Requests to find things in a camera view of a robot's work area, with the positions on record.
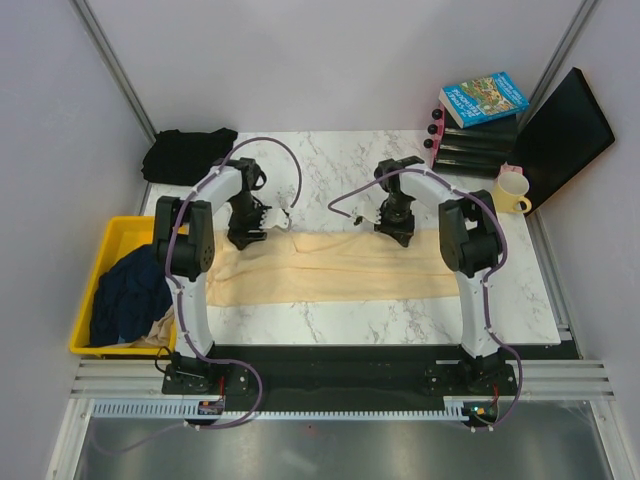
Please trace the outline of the cream yellow t-shirt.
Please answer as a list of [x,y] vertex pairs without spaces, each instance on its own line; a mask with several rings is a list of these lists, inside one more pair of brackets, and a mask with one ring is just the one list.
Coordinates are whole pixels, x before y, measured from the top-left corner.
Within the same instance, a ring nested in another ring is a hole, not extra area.
[[280,232],[243,250],[216,235],[206,281],[210,306],[452,297],[458,287],[434,230],[408,247],[375,232]]

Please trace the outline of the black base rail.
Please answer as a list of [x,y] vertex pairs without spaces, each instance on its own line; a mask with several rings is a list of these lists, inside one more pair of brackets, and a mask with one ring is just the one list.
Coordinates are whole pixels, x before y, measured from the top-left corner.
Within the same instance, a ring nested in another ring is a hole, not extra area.
[[222,395],[260,413],[441,410],[447,396],[505,398],[517,391],[503,352],[474,360],[453,346],[215,346],[206,362],[179,353],[167,395]]

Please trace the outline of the colourful treehouse book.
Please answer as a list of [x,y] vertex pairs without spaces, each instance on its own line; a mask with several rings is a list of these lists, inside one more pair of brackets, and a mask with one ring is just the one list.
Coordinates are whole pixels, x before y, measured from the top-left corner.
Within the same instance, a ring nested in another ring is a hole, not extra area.
[[529,101],[506,72],[445,86],[438,99],[462,129],[517,115],[529,107]]

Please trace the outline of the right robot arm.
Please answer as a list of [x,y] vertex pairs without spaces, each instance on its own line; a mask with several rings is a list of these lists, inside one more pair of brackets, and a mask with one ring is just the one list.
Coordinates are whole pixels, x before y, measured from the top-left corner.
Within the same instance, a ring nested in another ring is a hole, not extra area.
[[412,203],[438,207],[439,250],[459,290],[460,345],[472,359],[458,368],[457,377],[465,391],[483,392],[493,383],[494,371],[480,358],[491,357],[500,348],[489,316],[489,277],[506,261],[506,239],[491,194],[452,186],[416,156],[379,162],[374,178],[387,193],[374,229],[403,247],[414,237]]

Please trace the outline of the folded black t-shirt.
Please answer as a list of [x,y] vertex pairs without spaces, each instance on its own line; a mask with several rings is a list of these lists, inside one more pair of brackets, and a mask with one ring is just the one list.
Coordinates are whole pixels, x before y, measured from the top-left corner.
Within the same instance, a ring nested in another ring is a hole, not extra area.
[[194,186],[231,151],[237,138],[238,132],[228,128],[161,131],[143,159],[141,173],[150,183]]

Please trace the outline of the black box with knobs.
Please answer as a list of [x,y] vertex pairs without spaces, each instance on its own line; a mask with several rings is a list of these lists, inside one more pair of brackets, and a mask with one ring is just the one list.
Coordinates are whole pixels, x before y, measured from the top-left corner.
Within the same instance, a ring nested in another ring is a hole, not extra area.
[[495,178],[511,162],[518,135],[516,115],[462,129],[439,103],[431,118],[423,146],[435,172]]

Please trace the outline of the yellow plastic bin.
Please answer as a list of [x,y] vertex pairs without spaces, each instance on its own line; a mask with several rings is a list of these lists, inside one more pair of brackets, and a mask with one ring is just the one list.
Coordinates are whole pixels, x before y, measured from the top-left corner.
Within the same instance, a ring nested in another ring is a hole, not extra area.
[[133,346],[135,341],[106,347],[89,345],[89,323],[99,278],[131,251],[142,245],[151,246],[153,227],[154,219],[152,217],[120,216],[114,217],[108,222],[69,340],[69,350],[72,353],[95,356],[154,356],[163,349],[172,350],[174,348],[176,342],[174,325],[168,347],[138,348]]

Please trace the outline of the navy blue t-shirt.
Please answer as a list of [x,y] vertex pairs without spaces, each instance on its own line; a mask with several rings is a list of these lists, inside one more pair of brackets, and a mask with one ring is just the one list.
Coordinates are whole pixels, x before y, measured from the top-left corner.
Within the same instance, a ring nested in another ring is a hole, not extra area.
[[150,245],[142,245],[101,275],[89,323],[89,345],[132,343],[151,332],[173,301]]

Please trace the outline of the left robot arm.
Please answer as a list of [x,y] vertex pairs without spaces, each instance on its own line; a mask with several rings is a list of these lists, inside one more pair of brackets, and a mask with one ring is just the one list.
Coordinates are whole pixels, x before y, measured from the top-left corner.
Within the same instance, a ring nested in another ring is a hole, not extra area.
[[243,250],[267,239],[264,222],[271,208],[253,192],[266,183],[254,159],[240,158],[197,184],[186,198],[162,196],[155,206],[152,251],[171,291],[178,337],[176,350],[193,359],[185,382],[208,393],[219,382],[219,369],[209,353],[214,347],[207,319],[206,278],[215,256],[213,216],[224,205],[232,208],[230,242]]

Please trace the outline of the yellow ceramic mug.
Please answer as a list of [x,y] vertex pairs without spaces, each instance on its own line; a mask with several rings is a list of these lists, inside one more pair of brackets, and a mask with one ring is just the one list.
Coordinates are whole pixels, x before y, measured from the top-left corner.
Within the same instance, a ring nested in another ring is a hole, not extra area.
[[529,181],[521,173],[507,171],[499,174],[491,193],[495,209],[502,213],[530,212],[532,202],[527,198],[529,187]]

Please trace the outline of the black flat panel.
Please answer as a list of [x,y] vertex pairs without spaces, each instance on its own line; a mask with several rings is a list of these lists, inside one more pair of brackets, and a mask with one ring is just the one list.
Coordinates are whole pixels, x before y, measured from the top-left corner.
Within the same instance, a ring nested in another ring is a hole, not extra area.
[[519,133],[511,160],[536,210],[615,142],[581,69],[574,67]]

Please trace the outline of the small pink box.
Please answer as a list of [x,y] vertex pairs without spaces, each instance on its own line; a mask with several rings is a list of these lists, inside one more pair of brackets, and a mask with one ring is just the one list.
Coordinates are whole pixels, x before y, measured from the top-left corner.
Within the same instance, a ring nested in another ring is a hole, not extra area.
[[506,173],[516,173],[518,175],[522,175],[523,174],[523,168],[517,165],[511,165],[508,163],[504,163],[501,165],[500,170],[499,170],[499,174],[500,175],[504,175]]

